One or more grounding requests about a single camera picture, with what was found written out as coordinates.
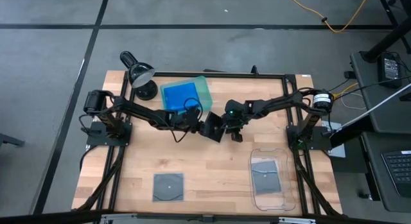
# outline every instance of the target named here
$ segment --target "gray coaster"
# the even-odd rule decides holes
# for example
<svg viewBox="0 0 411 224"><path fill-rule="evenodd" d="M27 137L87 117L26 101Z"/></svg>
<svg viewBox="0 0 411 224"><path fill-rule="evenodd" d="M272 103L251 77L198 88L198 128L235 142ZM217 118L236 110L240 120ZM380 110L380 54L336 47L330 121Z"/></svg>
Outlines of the gray coaster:
<svg viewBox="0 0 411 224"><path fill-rule="evenodd" d="M274 161L253 163L251 170L256 194L281 192L280 179Z"/></svg>
<svg viewBox="0 0 411 224"><path fill-rule="evenodd" d="M184 175L165 173L154 175L153 202L176 202L184 199Z"/></svg>

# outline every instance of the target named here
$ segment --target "wooden table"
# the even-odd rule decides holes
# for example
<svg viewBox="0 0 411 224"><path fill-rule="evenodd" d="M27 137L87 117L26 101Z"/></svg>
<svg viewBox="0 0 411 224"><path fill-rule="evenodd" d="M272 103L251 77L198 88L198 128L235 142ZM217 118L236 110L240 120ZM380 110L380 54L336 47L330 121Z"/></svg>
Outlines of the wooden table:
<svg viewBox="0 0 411 224"><path fill-rule="evenodd" d="M124 71L108 71L103 90L119 95ZM309 75L296 75L297 86L312 87ZM155 77L158 85L185 80L180 77ZM213 98L212 111L224 113L229 99L241 103L246 99L270 99L283 95L281 80L207 78ZM150 101L135 99L135 103L150 109L162 109L160 92ZM198 134L187 134L175 143L169 131L159 131L147 122L132 118L133 133L126 148L116 200L116 211L174 214L232 214L232 215L287 215L300 216L301 206L295 166L288 149L285 127L286 110L253 120L241 131L243 142L224 135L221 143ZM176 132L177 138L182 132ZM252 203L249 159L252 150L279 148L288 154L288 172L291 180L295 209L291 211L260 211ZM91 151L84 159L83 168L73 200L73 208L83 204L99 184L108 148ZM310 151L315 182L326 200L342 212L333 169L329 158L321 151ZM152 202L153 175L158 173L184 174L183 202ZM305 186L309 211L312 212L310 190ZM108 186L103 207L108 207L111 185Z"/></svg>

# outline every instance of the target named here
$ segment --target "yellow wire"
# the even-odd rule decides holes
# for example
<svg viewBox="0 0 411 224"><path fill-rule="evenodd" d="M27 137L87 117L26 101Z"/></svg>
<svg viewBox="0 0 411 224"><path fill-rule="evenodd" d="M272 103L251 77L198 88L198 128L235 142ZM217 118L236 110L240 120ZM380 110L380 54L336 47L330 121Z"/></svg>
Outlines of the yellow wire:
<svg viewBox="0 0 411 224"><path fill-rule="evenodd" d="M311 11L311 12L316 13L317 15L319 15L319 16L321 17L321 19L325 18L323 15L321 15L320 12L318 12L318 11L316 11L316 10L313 10L313 9L311 9L311 8L308 8L308 7L300 4L297 0L292 0L292 1L294 1L295 3L297 3L300 7L304 8L305 10L309 10L309 11ZM334 32L334 33L343 32L343 31L351 24L351 22L354 20L354 18L357 16L358 12L361 10L361 8L362 8L362 6L364 5L365 2L366 2L366 0L363 0L363 1L362 1L360 7L358 7L357 11L356 11L356 12L354 13L354 15L351 17L351 19L349 20L349 22L347 23L347 25L345 25L341 30L334 30L334 29L328 24L327 21L324 21L325 24L326 24L326 25L328 26L328 28L329 28L332 32Z"/></svg>
<svg viewBox="0 0 411 224"><path fill-rule="evenodd" d="M345 88L343 91L341 91L340 93L335 93L335 94L333 94L334 98L337 98L337 97L343 95L343 93L345 93L348 89L354 87L355 85L358 85L358 83L354 83L354 84L346 87L346 88Z"/></svg>

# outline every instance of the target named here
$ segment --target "black lamp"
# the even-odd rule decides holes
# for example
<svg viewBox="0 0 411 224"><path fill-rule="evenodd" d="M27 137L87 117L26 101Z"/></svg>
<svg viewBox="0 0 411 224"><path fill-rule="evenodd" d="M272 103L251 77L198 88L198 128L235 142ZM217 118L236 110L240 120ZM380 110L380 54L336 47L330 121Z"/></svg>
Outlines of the black lamp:
<svg viewBox="0 0 411 224"><path fill-rule="evenodd" d="M159 91L151 80L155 69L146 63L138 62L129 51L122 52L120 60L128 69L128 80L131 86L136 88L136 96L141 100L153 99Z"/></svg>

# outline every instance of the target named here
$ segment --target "clear plastic tray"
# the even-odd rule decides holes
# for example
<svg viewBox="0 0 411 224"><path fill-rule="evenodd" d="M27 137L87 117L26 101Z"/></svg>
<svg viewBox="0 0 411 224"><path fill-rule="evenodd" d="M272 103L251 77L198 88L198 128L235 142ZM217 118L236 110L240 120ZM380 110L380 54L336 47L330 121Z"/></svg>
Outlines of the clear plastic tray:
<svg viewBox="0 0 411 224"><path fill-rule="evenodd" d="M204 76L161 85L160 91L162 104L166 110L184 111L184 102L188 98L198 98L204 111L210 111L213 105L207 80ZM196 104L197 102L194 100L189 100L186 106L190 107Z"/></svg>
<svg viewBox="0 0 411 224"><path fill-rule="evenodd" d="M281 149L256 149L251 152L250 179L254 205L261 211L295 208L287 153Z"/></svg>

